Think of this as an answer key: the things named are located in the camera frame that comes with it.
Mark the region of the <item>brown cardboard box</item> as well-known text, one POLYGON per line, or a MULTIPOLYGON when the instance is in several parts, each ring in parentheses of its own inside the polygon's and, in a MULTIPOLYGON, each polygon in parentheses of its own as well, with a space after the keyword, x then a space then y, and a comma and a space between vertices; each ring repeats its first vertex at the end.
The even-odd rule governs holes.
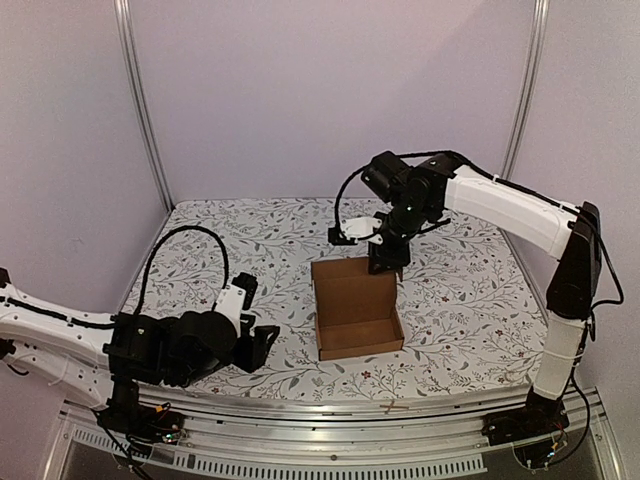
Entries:
POLYGON ((311 264, 315 330, 321 361, 399 351, 404 333, 396 309, 397 276, 369 272, 366 257, 311 264))

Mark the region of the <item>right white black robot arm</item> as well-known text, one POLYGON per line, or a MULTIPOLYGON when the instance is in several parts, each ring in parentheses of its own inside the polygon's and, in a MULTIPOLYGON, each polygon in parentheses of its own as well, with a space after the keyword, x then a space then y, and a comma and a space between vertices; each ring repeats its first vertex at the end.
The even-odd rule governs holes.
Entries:
POLYGON ((601 271, 599 210, 571 206, 482 170, 454 151, 421 152, 420 164, 385 151, 363 167, 362 182, 391 210, 368 221, 370 270, 405 267, 409 243, 445 211, 516 235, 557 262, 546 292, 548 333, 540 367, 517 427, 537 436, 552 424, 587 336, 601 271))

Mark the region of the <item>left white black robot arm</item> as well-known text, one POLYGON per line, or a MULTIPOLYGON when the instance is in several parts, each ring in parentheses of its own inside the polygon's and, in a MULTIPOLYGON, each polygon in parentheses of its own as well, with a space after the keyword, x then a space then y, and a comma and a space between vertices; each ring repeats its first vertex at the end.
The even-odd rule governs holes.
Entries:
POLYGON ((229 366, 260 369, 280 329, 249 314, 255 277, 241 273, 212 309, 154 318, 91 313, 38 299, 1 272, 1 360, 15 373, 37 374, 69 399, 101 410, 128 434, 148 426, 148 412, 117 390, 139 384, 187 388, 229 366))

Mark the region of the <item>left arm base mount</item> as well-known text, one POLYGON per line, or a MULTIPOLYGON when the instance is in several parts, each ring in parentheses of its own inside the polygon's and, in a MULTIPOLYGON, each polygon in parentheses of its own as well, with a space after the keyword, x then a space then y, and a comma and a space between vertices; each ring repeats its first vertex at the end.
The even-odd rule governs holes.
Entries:
POLYGON ((100 427, 139 444, 175 444, 184 435, 185 421, 186 416, 174 411, 170 402, 141 404, 138 384, 128 379, 115 380, 106 408, 97 411, 100 427))

